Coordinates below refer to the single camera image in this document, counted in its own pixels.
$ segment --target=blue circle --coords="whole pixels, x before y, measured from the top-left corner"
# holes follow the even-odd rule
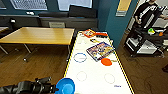
[[[74,94],[75,84],[70,78],[62,78],[56,85],[56,88],[59,91],[56,91],[55,94]]]

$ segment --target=orange object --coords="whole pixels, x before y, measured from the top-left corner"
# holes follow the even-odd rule
[[[105,65],[105,66],[111,66],[111,65],[112,65],[111,60],[108,59],[108,58],[103,58],[103,59],[101,59],[101,63],[102,63],[103,65]]]
[[[91,29],[88,29],[88,30],[83,31],[82,34],[88,38],[91,38],[96,35],[96,32]]]
[[[107,34],[106,34],[106,33],[96,33],[96,35],[107,36]]]
[[[160,33],[159,33],[159,36],[163,36],[163,32],[160,32]]]

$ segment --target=table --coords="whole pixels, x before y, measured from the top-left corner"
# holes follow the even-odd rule
[[[0,43],[24,44],[29,53],[32,52],[26,44],[68,45],[69,50],[73,32],[71,28],[22,27],[0,39]]]
[[[8,27],[0,27],[0,33],[7,30],[7,29],[9,29],[9,28]]]
[[[90,42],[96,39],[100,42],[111,44],[109,38],[87,38],[78,34],[64,77],[71,78],[75,83],[74,94],[132,94],[133,89],[124,72],[122,64],[116,52],[107,58],[114,60],[111,66],[104,66],[101,61],[96,62],[86,49],[96,45]],[[74,56],[77,53],[86,55],[84,62],[76,62]]]

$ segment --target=blue object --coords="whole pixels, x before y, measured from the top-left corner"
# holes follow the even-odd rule
[[[56,91],[55,94],[74,94],[75,84],[70,78],[62,78],[56,85],[56,88],[59,91]]]

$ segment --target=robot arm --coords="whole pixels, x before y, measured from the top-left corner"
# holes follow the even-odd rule
[[[18,85],[9,85],[0,87],[0,94],[46,94],[55,93],[59,89],[51,83],[47,83],[51,80],[51,77],[42,79],[36,79],[36,82],[23,81],[19,82]]]

